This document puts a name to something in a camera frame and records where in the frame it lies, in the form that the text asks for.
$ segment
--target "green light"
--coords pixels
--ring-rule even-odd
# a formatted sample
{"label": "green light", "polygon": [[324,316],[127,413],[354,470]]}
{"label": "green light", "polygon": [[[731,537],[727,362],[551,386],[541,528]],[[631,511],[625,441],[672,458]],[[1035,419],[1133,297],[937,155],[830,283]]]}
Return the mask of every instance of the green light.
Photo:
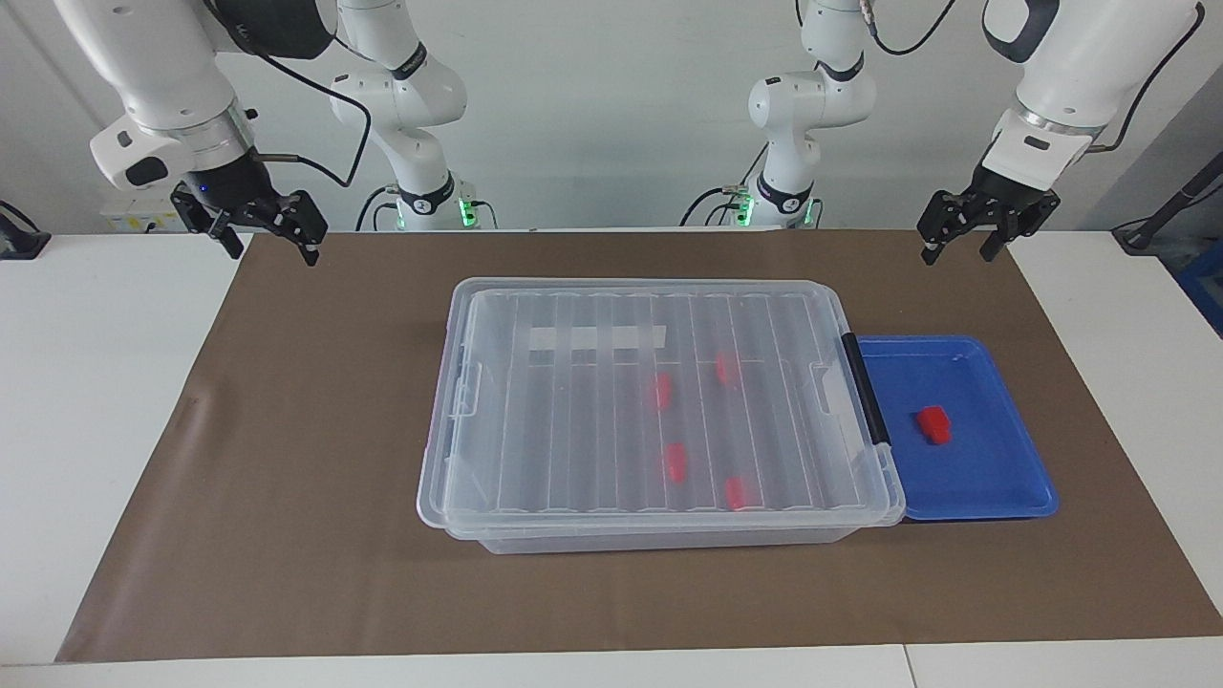
{"label": "green light", "polygon": [[752,210],[755,209],[756,209],[756,198],[752,198],[751,196],[745,197],[739,203],[739,216],[735,218],[735,220],[739,222],[739,226],[748,226],[752,224]]}
{"label": "green light", "polygon": [[464,226],[476,226],[476,222],[479,221],[476,218],[476,209],[472,208],[471,202],[466,198],[459,199],[459,211],[462,213]]}

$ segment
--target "white label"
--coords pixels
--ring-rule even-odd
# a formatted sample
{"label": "white label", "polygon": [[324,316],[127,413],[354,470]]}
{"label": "white label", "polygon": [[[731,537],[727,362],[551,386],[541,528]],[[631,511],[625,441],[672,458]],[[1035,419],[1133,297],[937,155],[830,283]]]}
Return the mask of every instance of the white label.
{"label": "white label", "polygon": [[[640,336],[641,329],[632,324],[619,325],[612,328],[612,348],[613,349],[640,349]],[[651,331],[653,341],[651,342],[654,349],[662,349],[667,346],[667,325],[656,324]],[[575,326],[570,335],[570,348],[571,349],[597,349],[599,341],[599,328],[597,326]],[[555,326],[532,326],[531,328],[531,351],[532,352],[555,352],[556,351],[556,328]]]}

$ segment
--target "transparent plastic container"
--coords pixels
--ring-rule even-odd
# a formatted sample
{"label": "transparent plastic container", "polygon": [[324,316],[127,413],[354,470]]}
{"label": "transparent plastic container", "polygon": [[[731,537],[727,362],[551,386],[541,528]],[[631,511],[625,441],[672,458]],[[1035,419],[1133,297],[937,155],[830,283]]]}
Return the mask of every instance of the transparent plastic container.
{"label": "transparent plastic container", "polygon": [[470,279],[417,510],[498,554],[893,525],[904,494],[851,337],[811,281]]}

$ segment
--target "black handle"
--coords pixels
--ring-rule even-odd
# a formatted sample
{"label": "black handle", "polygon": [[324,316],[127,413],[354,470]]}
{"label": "black handle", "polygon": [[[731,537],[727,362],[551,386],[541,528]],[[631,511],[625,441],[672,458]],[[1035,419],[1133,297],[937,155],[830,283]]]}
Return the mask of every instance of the black handle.
{"label": "black handle", "polygon": [[866,371],[866,360],[862,359],[862,348],[859,346],[857,335],[846,331],[841,336],[845,346],[845,354],[849,358],[849,370],[854,374],[854,386],[857,387],[857,396],[862,398],[862,412],[866,414],[866,428],[871,433],[871,442],[876,445],[892,445],[888,435],[888,424],[883,422],[883,412],[879,411],[879,400],[874,396],[874,387],[871,386],[871,375]]}

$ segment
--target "translucent lid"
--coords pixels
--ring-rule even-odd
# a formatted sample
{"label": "translucent lid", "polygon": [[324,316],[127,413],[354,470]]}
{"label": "translucent lid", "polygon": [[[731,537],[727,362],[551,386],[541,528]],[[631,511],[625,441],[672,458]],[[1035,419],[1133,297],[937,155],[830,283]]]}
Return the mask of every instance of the translucent lid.
{"label": "translucent lid", "polygon": [[846,331],[812,281],[464,281],[417,508],[467,532],[892,525]]}

